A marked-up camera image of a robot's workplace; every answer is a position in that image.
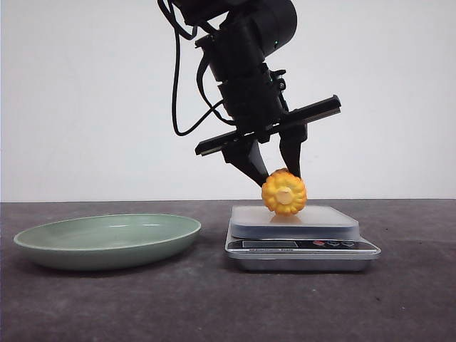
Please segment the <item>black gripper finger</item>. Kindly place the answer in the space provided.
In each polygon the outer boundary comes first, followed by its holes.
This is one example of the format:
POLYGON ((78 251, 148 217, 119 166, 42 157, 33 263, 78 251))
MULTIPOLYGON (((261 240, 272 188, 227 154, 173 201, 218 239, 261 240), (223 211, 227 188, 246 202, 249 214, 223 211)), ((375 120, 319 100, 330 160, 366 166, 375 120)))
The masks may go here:
POLYGON ((222 154, 226 163, 235 166, 258 186, 261 187, 266 182, 269 173, 256 139, 230 142, 222 148, 222 154))
POLYGON ((301 177, 301 144, 307 140, 307 124, 296 125, 279 133, 279 149, 288 171, 301 177))

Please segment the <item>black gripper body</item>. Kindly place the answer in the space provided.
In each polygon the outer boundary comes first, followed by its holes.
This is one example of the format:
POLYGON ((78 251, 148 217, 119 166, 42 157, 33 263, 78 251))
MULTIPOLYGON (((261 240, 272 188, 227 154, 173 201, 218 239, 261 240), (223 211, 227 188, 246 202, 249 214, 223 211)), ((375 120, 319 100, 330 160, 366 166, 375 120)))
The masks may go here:
POLYGON ((234 120, 236 130, 208 140, 195 148, 198 155, 219 152, 228 143, 256 139, 260 143, 295 126, 306 125, 341 110, 337 95, 290 111, 282 95, 285 70, 270 71, 267 64, 250 76, 226 80, 219 85, 223 106, 234 120))

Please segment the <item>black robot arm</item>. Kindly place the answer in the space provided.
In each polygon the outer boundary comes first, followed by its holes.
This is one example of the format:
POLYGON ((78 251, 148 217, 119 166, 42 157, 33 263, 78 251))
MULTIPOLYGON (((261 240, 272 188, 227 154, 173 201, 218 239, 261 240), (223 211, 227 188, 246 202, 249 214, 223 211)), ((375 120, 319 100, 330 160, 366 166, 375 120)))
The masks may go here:
POLYGON ((198 155, 222 152, 227 163, 258 185, 269 173, 259 144, 280 136, 281 156, 294 176, 300 176, 301 144, 307 125, 339 113, 336 95, 293 111, 282 95, 283 70, 271 71, 265 58, 288 43, 296 32, 297 15, 291 1, 160 1, 160 9, 177 38, 192 40, 197 29, 206 36, 195 45, 203 51, 197 86, 204 90, 203 75, 211 69, 235 131, 202 141, 198 155))

